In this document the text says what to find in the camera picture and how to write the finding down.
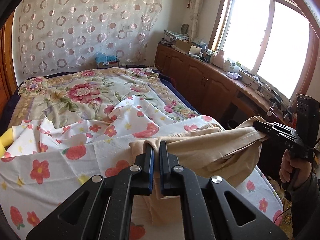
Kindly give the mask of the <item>person's right hand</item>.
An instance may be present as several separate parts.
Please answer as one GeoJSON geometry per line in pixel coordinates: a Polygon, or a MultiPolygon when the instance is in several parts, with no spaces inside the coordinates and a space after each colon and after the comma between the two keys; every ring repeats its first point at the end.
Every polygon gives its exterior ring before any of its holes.
{"type": "Polygon", "coordinates": [[[285,150],[280,165],[279,176],[283,183],[290,181],[293,170],[296,169],[296,180],[293,184],[294,188],[302,186],[310,174],[312,174],[311,164],[301,159],[291,159],[289,150],[285,150]]]}

